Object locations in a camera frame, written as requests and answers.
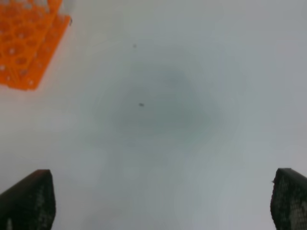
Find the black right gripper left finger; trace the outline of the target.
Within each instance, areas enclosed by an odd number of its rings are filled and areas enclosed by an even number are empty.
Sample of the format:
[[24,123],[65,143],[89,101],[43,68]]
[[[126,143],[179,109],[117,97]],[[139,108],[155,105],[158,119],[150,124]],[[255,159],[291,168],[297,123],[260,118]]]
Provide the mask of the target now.
[[50,230],[56,216],[52,173],[32,172],[0,194],[2,230]]

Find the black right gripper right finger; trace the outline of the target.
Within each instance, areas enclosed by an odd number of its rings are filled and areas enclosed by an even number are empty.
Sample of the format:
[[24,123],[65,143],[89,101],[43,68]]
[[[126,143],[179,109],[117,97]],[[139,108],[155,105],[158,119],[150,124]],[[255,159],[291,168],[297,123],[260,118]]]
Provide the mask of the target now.
[[307,178],[291,168],[279,168],[270,204],[277,230],[307,229]]

